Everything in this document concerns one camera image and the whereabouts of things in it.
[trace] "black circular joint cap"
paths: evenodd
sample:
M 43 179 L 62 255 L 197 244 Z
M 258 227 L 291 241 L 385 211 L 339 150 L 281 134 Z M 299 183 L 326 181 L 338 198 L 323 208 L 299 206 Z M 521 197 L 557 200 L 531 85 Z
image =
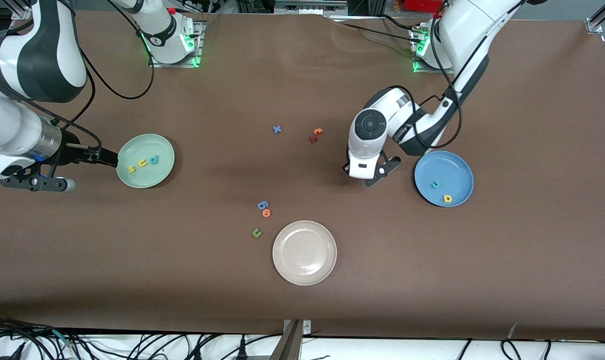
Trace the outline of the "black circular joint cap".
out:
M 387 120 L 382 112 L 374 109 L 364 110 L 355 118 L 355 134 L 364 141 L 373 141 L 385 134 Z

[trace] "brown tabletop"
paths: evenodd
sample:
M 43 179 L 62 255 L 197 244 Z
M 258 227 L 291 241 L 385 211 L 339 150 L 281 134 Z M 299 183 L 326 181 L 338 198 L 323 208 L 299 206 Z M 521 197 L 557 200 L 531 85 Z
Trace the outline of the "brown tabletop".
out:
M 145 88 L 144 50 L 119 14 L 78 11 L 77 24 L 114 88 Z M 581 22 L 504 27 L 447 148 L 475 180 L 469 201 L 451 209 L 421 198 L 417 158 L 392 141 L 385 151 L 401 168 L 373 188 L 341 169 L 370 96 L 395 84 L 419 101 L 444 90 L 442 76 L 412 73 L 409 56 L 401 39 L 321 16 L 222 15 L 200 68 L 156 69 L 140 100 L 97 85 L 79 122 L 113 151 L 161 134 L 176 166 L 152 189 L 89 164 L 58 169 L 76 180 L 69 194 L 0 185 L 0 313 L 53 326 L 244 333 L 310 318 L 325 335 L 385 337 L 503 338 L 517 322 L 521 338 L 605 339 L 600 36 Z M 50 107 L 71 117 L 88 95 Z M 309 287 L 282 279 L 271 257 L 278 231 L 303 219 L 337 243 L 335 269 Z

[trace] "white plate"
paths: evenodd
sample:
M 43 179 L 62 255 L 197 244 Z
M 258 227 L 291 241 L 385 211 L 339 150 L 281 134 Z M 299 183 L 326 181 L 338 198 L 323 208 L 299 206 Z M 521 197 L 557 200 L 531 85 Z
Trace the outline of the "white plate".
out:
M 325 226 L 301 220 L 285 226 L 273 243 L 273 264 L 292 284 L 306 287 L 325 280 L 336 265 L 336 241 Z

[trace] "plate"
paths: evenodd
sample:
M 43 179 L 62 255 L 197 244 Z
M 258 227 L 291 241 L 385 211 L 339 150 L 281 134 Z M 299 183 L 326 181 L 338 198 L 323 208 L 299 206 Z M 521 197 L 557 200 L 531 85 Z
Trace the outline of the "plate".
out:
M 325 280 L 336 265 L 336 241 L 325 226 L 301 220 L 285 226 L 273 243 L 275 269 L 291 284 L 307 287 Z
M 175 153 L 170 141 L 156 134 L 143 134 L 127 141 L 118 152 L 115 172 L 123 183 L 136 189 L 151 188 L 170 175 Z
M 460 156 L 449 151 L 424 155 L 416 164 L 414 180 L 420 194 L 438 207 L 457 207 L 474 191 L 472 169 Z M 451 202 L 445 202 L 445 196 L 451 196 Z

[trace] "black plug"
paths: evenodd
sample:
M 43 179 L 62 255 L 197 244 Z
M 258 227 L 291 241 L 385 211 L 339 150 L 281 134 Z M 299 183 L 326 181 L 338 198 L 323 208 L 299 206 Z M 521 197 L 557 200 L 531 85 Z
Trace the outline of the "black plug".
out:
M 245 350 L 245 335 L 240 339 L 240 346 L 238 347 L 238 356 L 236 356 L 236 360 L 247 360 L 249 356 L 247 356 L 247 351 Z

